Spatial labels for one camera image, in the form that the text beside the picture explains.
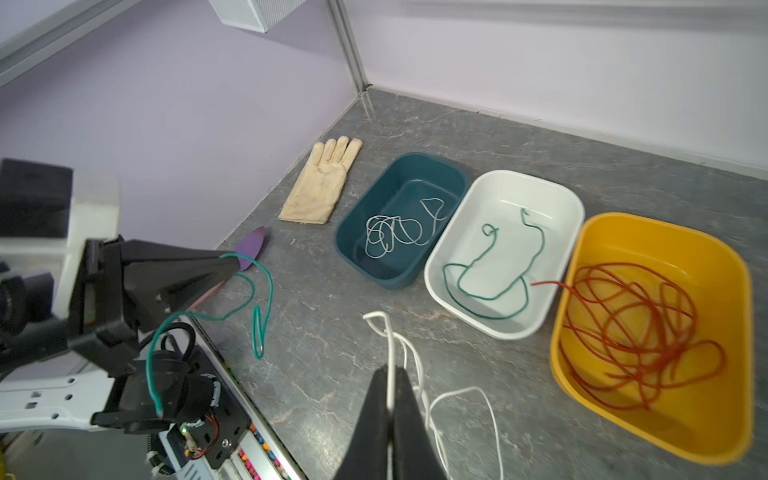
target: purple object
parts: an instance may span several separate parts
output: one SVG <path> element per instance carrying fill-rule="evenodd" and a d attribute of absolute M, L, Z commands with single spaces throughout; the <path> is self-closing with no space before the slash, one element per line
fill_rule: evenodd
<path fill-rule="evenodd" d="M 264 245 L 264 239 L 266 239 L 266 228 L 259 227 L 243 237 L 240 243 L 237 244 L 237 247 L 235 247 L 235 252 L 255 260 L 261 251 L 261 247 Z M 238 258 L 237 261 L 240 262 L 241 272 L 253 265 L 244 258 Z"/>

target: beige glove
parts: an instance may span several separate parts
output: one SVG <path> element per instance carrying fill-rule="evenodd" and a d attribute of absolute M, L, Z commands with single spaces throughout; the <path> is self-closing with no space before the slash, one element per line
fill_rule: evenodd
<path fill-rule="evenodd" d="M 346 172 L 362 147 L 360 139 L 328 140 L 312 147 L 312 153 L 293 185 L 279 218 L 289 222 L 325 223 L 341 196 Z"/>

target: gray countertop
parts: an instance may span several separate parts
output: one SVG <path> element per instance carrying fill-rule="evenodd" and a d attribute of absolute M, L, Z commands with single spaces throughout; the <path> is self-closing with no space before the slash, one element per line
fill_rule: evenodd
<path fill-rule="evenodd" d="M 259 261 L 275 281 L 266 355 L 255 360 L 250 314 L 204 323 L 220 353 L 310 480 L 332 478 L 346 451 L 372 372 L 386 361 L 386 341 L 361 319 L 386 310 L 421 353 L 429 393 L 482 387 L 502 437 L 506 478 L 768 478 L 768 182 L 645 154 L 470 111 L 381 91 L 368 93 L 327 137 L 365 144 L 327 225 L 278 221 L 296 167 L 234 231 L 233 248 L 254 228 L 270 228 Z M 573 190 L 587 218 L 618 211 L 720 238 L 749 265 L 755 293 L 756 415 L 751 450 L 735 465 L 711 468 L 665 452 L 570 399 L 554 381 L 549 342 L 558 299 L 533 336 L 504 342 L 444 311 L 422 276 L 388 291 L 364 280 L 333 249 L 336 226 L 385 167 L 423 151 L 466 166 L 474 179 L 509 169 Z M 249 270 L 260 297 L 264 278 Z M 223 314 L 247 298 L 230 281 L 209 302 Z M 456 479 L 497 478 L 490 416 L 480 395 L 439 407 Z"/>

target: white wire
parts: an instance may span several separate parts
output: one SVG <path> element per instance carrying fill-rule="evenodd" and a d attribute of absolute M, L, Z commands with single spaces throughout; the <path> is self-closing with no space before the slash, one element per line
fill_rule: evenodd
<path fill-rule="evenodd" d="M 437 425 L 435 425 L 435 421 L 432 419 L 432 410 L 435 408 L 435 406 L 441 402 L 444 399 L 454 397 L 454 396 L 460 396 L 467 392 L 473 392 L 477 391 L 480 392 L 485 399 L 485 404 L 488 406 L 488 410 L 491 413 L 491 421 L 493 422 L 493 432 L 496 437 L 496 455 L 498 456 L 498 477 L 499 480 L 504 480 L 504 462 L 502 461 L 502 446 L 499 441 L 498 436 L 498 424 L 496 423 L 496 415 L 493 412 L 493 407 L 491 405 L 491 401 L 488 399 L 488 396 L 485 394 L 483 389 L 481 389 L 478 386 L 469 386 L 464 389 L 459 390 L 453 390 L 452 392 L 445 392 L 441 395 L 438 395 L 432 402 L 429 401 L 429 395 L 426 392 L 426 387 L 424 385 L 424 369 L 422 365 L 422 358 L 419 355 L 419 352 L 416 351 L 416 348 L 413 346 L 413 343 L 411 343 L 410 340 L 408 340 L 403 335 L 395 332 L 392 330 L 392 321 L 389 319 L 389 315 L 382 311 L 376 311 L 367 313 L 362 316 L 368 325 L 373 329 L 373 331 L 379 335 L 387 338 L 387 408 L 391 412 L 395 405 L 395 375 L 394 372 L 396 370 L 396 364 L 395 364 L 395 339 L 400 341 L 400 344 L 402 345 L 402 349 L 405 352 L 404 360 L 403 360 L 403 366 L 408 364 L 408 350 L 411 350 L 411 353 L 413 354 L 413 362 L 416 365 L 416 378 L 419 381 L 419 384 L 416 386 L 413 386 L 413 389 L 416 391 L 416 398 L 422 400 L 422 404 L 424 405 L 424 419 L 425 419 L 425 427 L 427 429 L 431 429 L 432 433 L 435 436 L 435 449 L 437 450 L 438 458 L 440 459 L 440 463 L 442 464 L 442 467 L 445 469 L 445 476 L 447 476 L 450 480 L 452 480 L 451 477 L 451 469 L 448 462 L 448 452 L 445 449 L 445 443 L 443 442 L 443 433 L 440 429 L 437 428 Z M 376 317 L 382 317 L 384 319 L 384 326 L 386 328 L 386 331 L 382 331 L 379 327 L 377 327 L 373 323 L 373 318 Z M 392 407 L 389 407 L 389 399 L 390 399 L 390 392 L 392 395 Z"/>
<path fill-rule="evenodd" d="M 425 202 L 429 202 L 431 200 L 437 200 L 440 202 L 440 207 L 435 211 L 434 214 L 432 214 L 431 211 L 429 211 L 429 208 L 426 206 Z M 387 253 L 392 252 L 395 249 L 395 244 L 397 242 L 403 243 L 404 245 L 416 245 L 417 247 L 422 247 L 429 243 L 429 241 L 432 239 L 432 237 L 435 236 L 435 232 L 437 231 L 437 223 L 441 220 L 445 220 L 445 217 L 438 218 L 438 215 L 440 214 L 440 210 L 445 206 L 445 201 L 441 198 L 422 198 L 419 200 L 419 203 L 424 207 L 424 210 L 427 211 L 427 214 L 432 218 L 432 235 L 429 236 L 428 239 L 422 241 L 422 236 L 424 235 L 424 227 L 422 227 L 421 222 L 418 220 L 415 220 L 413 218 L 402 218 L 399 215 L 396 215 L 394 217 L 390 217 L 388 215 L 374 215 L 373 217 L 370 217 L 366 221 L 366 255 L 369 257 L 375 259 L 375 258 L 381 258 L 384 257 Z M 419 227 L 419 235 L 416 236 L 414 239 L 411 237 L 410 233 L 408 233 L 408 230 L 406 230 L 405 223 L 406 222 L 414 222 Z M 400 237 L 397 236 L 396 230 L 397 226 L 400 226 L 400 230 L 405 234 L 405 236 L 408 238 L 408 240 L 402 240 Z M 389 242 L 386 242 L 387 235 L 384 233 L 384 229 L 389 228 Z M 371 245 L 381 245 L 382 246 L 382 253 L 381 255 L 372 255 L 368 249 Z"/>

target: white bin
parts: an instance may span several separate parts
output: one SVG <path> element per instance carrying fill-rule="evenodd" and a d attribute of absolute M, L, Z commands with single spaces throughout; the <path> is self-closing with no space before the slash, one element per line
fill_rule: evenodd
<path fill-rule="evenodd" d="M 449 295 L 443 266 L 447 263 L 469 265 L 486 250 L 492 237 L 484 235 L 482 228 L 490 223 L 498 228 L 496 244 L 465 274 L 462 287 L 485 297 L 501 292 L 525 270 L 541 246 L 538 230 L 521 222 L 521 208 L 528 212 L 528 223 L 539 226 L 545 235 L 544 249 L 523 276 L 528 284 L 528 305 L 511 319 L 492 320 L 473 315 Z M 506 340 L 529 336 L 544 322 L 557 291 L 555 285 L 530 285 L 562 279 L 583 222 L 584 205 L 562 185 L 509 170 L 483 174 L 469 188 L 427 260 L 424 269 L 427 290 L 449 312 L 490 336 Z M 464 295 L 455 288 L 462 271 L 461 267 L 449 267 L 446 277 L 456 299 L 469 309 L 484 316 L 502 317 L 525 304 L 521 282 L 496 300 Z"/>

